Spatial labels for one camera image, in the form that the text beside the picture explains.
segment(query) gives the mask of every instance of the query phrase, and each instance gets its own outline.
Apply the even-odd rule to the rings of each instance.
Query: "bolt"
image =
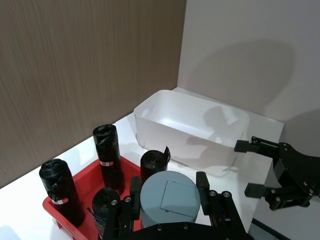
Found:
[[[164,229],[164,227],[163,227],[162,225],[159,225],[159,226],[156,227],[156,229],[157,229],[159,232],[161,232],[161,231]]]

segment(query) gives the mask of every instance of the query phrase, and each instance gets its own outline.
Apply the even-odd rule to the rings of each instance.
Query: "white storage box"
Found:
[[[169,147],[171,158],[208,174],[224,175],[246,139],[249,115],[220,103],[161,90],[134,109],[138,143],[149,150]]]

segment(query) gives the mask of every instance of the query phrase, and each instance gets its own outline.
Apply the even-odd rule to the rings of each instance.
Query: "label on bag roll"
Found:
[[[55,200],[51,199],[51,201],[53,202],[53,204],[61,205],[61,204],[67,203],[68,202],[68,198],[64,198],[64,199],[58,200],[58,201],[55,201]]]
[[[105,167],[110,167],[114,164],[113,161],[108,161],[108,162],[105,162],[105,161],[100,161],[100,165],[102,166],[105,166]]]

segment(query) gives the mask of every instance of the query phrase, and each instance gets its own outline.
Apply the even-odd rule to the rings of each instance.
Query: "gray lid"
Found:
[[[176,171],[161,171],[149,177],[142,186],[140,202],[144,227],[195,222],[200,209],[195,183]]]

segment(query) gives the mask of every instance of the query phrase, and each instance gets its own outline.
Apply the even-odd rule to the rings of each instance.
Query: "brown wood-grain wall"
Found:
[[[185,8],[0,1],[0,187],[176,87]]]

